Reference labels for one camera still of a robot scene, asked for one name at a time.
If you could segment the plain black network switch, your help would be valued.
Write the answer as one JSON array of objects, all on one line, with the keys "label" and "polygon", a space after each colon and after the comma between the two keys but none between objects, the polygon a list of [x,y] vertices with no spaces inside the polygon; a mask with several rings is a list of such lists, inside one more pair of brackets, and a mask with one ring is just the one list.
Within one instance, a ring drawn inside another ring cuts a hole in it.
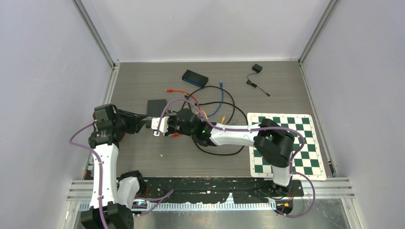
[{"label": "plain black network switch", "polygon": [[160,117],[165,106],[167,105],[166,99],[148,100],[147,102],[147,120]]}]

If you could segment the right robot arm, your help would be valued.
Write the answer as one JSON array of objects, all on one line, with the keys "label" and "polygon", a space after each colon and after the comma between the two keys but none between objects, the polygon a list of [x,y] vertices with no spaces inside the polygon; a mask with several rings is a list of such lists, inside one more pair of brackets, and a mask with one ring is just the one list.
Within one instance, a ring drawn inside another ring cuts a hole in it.
[{"label": "right robot arm", "polygon": [[295,137],[271,119],[254,125],[223,125],[201,120],[189,109],[158,121],[158,133],[190,136],[201,146],[236,145],[255,148],[272,167],[273,191],[286,195],[291,189],[290,161]]}]

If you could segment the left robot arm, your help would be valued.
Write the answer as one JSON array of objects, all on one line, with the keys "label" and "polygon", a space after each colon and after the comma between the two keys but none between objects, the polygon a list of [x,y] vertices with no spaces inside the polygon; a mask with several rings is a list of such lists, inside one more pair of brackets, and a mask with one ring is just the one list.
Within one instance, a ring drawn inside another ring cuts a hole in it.
[{"label": "left robot arm", "polygon": [[89,210],[81,213],[86,229],[132,229],[134,197],[146,193],[146,184],[129,173],[117,180],[119,142],[123,135],[138,133],[145,114],[136,114],[105,104],[94,109],[94,130],[86,147],[93,154],[94,182]]}]

